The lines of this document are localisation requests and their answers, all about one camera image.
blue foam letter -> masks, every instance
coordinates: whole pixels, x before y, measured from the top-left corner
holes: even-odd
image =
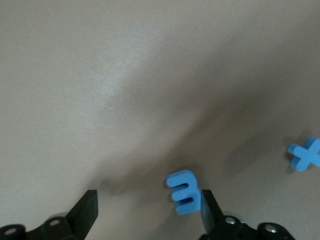
[[[171,173],[166,178],[166,185],[172,188],[171,198],[176,202],[176,212],[186,215],[201,208],[201,193],[195,175],[190,170]]]

gray table surface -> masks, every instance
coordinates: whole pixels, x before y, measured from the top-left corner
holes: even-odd
[[[0,226],[98,189],[88,240],[196,240],[167,174],[190,169],[250,226],[320,236],[319,0],[0,1]]]

blue foam cross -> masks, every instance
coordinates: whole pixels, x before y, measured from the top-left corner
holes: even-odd
[[[176,202],[176,212],[186,215],[201,209],[201,192],[195,175],[190,170],[171,173],[166,185],[172,188],[171,198]]]
[[[294,155],[291,166],[300,172],[307,169],[309,164],[320,167],[320,139],[309,137],[302,146],[292,143],[288,146],[288,152]]]

blue plus sign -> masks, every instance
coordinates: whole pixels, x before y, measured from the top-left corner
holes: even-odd
[[[314,164],[320,167],[320,139],[309,137],[303,146],[295,143],[288,146],[288,152],[294,155],[291,161],[291,166],[302,172],[307,169],[309,164]]]

black plastic part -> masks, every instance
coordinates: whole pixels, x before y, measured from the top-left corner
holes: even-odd
[[[255,230],[222,213],[210,190],[201,192],[201,218],[206,234],[199,240],[295,240],[281,225],[265,222]]]
[[[65,216],[50,218],[26,232],[23,225],[0,228],[0,240],[84,240],[98,217],[98,194],[88,190]]]

